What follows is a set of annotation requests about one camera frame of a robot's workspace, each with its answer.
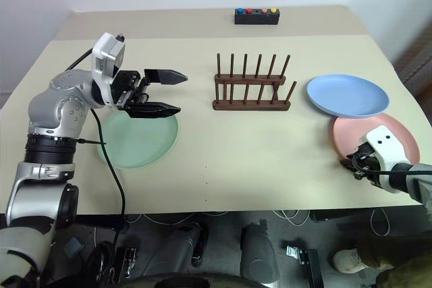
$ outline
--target shoe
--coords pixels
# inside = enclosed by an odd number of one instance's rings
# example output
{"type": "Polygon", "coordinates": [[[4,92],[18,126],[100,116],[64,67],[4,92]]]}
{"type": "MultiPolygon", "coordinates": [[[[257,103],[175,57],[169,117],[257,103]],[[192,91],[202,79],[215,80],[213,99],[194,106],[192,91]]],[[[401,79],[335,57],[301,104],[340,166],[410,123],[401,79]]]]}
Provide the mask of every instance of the shoe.
{"type": "Polygon", "coordinates": [[[356,273],[368,268],[360,259],[357,249],[337,251],[333,256],[333,266],[340,273],[356,273]]]}

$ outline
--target white cable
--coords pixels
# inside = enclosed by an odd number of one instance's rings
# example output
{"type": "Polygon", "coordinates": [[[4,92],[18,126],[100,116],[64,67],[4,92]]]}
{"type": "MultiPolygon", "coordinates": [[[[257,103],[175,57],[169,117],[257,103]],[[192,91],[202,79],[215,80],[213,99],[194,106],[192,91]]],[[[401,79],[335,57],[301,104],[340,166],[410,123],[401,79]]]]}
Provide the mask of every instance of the white cable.
{"type": "Polygon", "coordinates": [[[124,218],[124,220],[125,220],[127,223],[132,224],[132,223],[137,222],[137,221],[141,218],[141,216],[142,216],[142,214],[139,214],[138,217],[137,217],[136,219],[134,219],[133,221],[129,221],[126,217],[124,218]]]}
{"type": "Polygon", "coordinates": [[[94,227],[94,231],[93,231],[93,244],[96,247],[96,227],[94,227]]]}
{"type": "Polygon", "coordinates": [[[276,212],[276,210],[272,210],[272,212],[273,212],[277,217],[279,217],[279,218],[281,218],[281,219],[286,219],[288,222],[290,222],[291,225],[293,225],[293,226],[297,226],[297,227],[304,225],[304,224],[308,221],[309,215],[311,214],[310,210],[308,210],[308,214],[307,214],[307,216],[304,218],[304,220],[303,220],[301,223],[297,224],[297,223],[294,223],[294,222],[291,221],[291,220],[292,220],[294,217],[296,217],[296,216],[298,215],[298,213],[300,212],[300,210],[297,210],[297,211],[294,213],[294,215],[292,215],[292,216],[290,216],[290,217],[286,216],[286,213],[285,213],[284,210],[281,210],[281,211],[280,211],[280,212],[282,213],[283,216],[279,215],[279,214],[276,212]]]}
{"type": "Polygon", "coordinates": [[[202,212],[202,213],[207,216],[222,216],[225,215],[227,212],[220,212],[219,214],[210,214],[209,212],[202,212]]]}
{"type": "Polygon", "coordinates": [[[152,219],[150,216],[146,215],[146,214],[142,214],[142,216],[144,216],[146,219],[148,219],[150,222],[153,222],[155,224],[159,224],[159,225],[165,225],[165,226],[176,226],[179,225],[180,223],[183,223],[184,221],[188,220],[190,217],[194,216],[196,213],[192,212],[190,213],[187,217],[185,217],[184,219],[175,222],[175,223],[162,223],[159,221],[155,221],[154,219],[152,219]]]}
{"type": "Polygon", "coordinates": [[[383,208],[380,208],[380,210],[381,210],[381,212],[383,213],[383,215],[384,215],[384,217],[385,217],[385,222],[387,223],[387,231],[384,233],[384,234],[379,234],[374,228],[373,228],[373,217],[375,216],[375,211],[376,211],[377,209],[376,208],[374,208],[373,210],[372,210],[372,214],[371,214],[371,217],[370,217],[370,219],[369,219],[369,223],[371,224],[371,229],[372,229],[372,232],[376,235],[376,236],[387,236],[387,235],[389,235],[389,233],[390,233],[390,221],[389,221],[389,218],[388,218],[388,216],[387,216],[387,213],[385,212],[385,210],[383,209],[383,208]]]}

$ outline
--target beige table top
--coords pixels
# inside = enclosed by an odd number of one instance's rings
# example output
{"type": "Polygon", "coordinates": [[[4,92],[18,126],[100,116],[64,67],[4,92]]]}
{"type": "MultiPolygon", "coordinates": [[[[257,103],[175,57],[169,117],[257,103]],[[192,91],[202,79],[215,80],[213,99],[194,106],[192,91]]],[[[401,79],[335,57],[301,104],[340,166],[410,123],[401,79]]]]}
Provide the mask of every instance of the beige table top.
{"type": "MultiPolygon", "coordinates": [[[[335,10],[340,11],[340,7],[335,7],[335,10]]],[[[109,20],[111,13],[105,14],[109,20]]],[[[134,13],[123,14],[129,17],[130,25],[134,13]]],[[[83,23],[82,28],[88,28],[88,24],[83,23]]],[[[317,36],[184,38],[179,33],[175,38],[134,35],[132,39],[128,38],[122,68],[172,68],[186,74],[189,80],[177,86],[152,84],[148,90],[152,100],[182,108],[176,115],[178,139],[169,154],[160,161],[143,169],[119,172],[126,192],[126,212],[416,204],[406,194],[390,194],[373,187],[367,180],[357,181],[343,169],[329,136],[332,118],[314,108],[307,99],[307,82],[323,74],[352,74],[380,85],[390,97],[386,113],[411,131],[418,142],[421,161],[432,163],[432,128],[421,108],[399,81],[392,65],[372,38],[355,24],[350,26],[353,34],[336,35],[335,30],[332,35],[317,33],[317,36]],[[281,70],[286,54],[290,53],[292,59],[286,72],[287,81],[289,84],[292,80],[298,81],[290,110],[214,111],[211,103],[215,96],[213,76],[218,52],[225,71],[228,70],[230,53],[238,55],[236,71],[242,69],[241,56],[245,52],[249,54],[250,62],[255,61],[258,53],[263,54],[261,71],[268,71],[271,55],[276,53],[275,74],[281,70]]],[[[113,26],[104,28],[114,32],[113,26]]],[[[67,34],[66,30],[59,35],[67,34]]],[[[1,210],[6,208],[16,165],[24,155],[28,103],[47,87],[53,76],[94,44],[98,36],[92,37],[50,42],[3,107],[0,124],[1,210]]],[[[89,60],[79,67],[89,69],[89,60]]],[[[287,91],[288,85],[282,86],[281,96],[287,91]]],[[[102,120],[110,113],[109,109],[99,109],[102,120]]],[[[84,124],[81,137],[97,139],[97,128],[91,115],[84,124]]],[[[118,213],[119,193],[97,149],[91,145],[79,145],[75,163],[76,174],[72,183],[80,188],[78,212],[118,213]]]]}

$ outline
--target plate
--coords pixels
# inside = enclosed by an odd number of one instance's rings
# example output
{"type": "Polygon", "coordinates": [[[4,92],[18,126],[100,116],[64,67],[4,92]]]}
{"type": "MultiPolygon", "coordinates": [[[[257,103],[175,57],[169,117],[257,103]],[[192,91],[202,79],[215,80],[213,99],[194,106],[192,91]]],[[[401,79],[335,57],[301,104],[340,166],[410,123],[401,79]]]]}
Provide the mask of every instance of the plate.
{"type": "MultiPolygon", "coordinates": [[[[176,141],[178,123],[175,116],[131,118],[117,111],[102,124],[102,133],[111,164],[118,169],[137,169],[167,154],[176,141]]],[[[100,145],[98,152],[106,162],[100,145]]]]}
{"type": "Polygon", "coordinates": [[[399,121],[387,114],[379,114],[370,118],[351,119],[338,117],[333,124],[333,141],[341,157],[354,153],[360,139],[372,129],[380,125],[387,126],[402,143],[405,155],[411,164],[420,162],[420,151],[414,136],[399,121]]]}
{"type": "Polygon", "coordinates": [[[345,74],[329,74],[311,80],[307,91],[310,101],[331,115],[365,118],[382,113],[389,97],[376,84],[345,74]]]}

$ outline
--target blue plate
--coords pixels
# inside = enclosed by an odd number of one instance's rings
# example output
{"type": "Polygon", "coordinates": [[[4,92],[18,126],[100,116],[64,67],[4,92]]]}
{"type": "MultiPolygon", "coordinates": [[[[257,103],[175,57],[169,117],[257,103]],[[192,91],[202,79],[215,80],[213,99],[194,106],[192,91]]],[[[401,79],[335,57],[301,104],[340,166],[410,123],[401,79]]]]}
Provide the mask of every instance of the blue plate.
{"type": "Polygon", "coordinates": [[[382,113],[388,95],[376,84],[345,74],[329,74],[308,83],[310,101],[320,110],[340,117],[365,118],[382,113]]]}

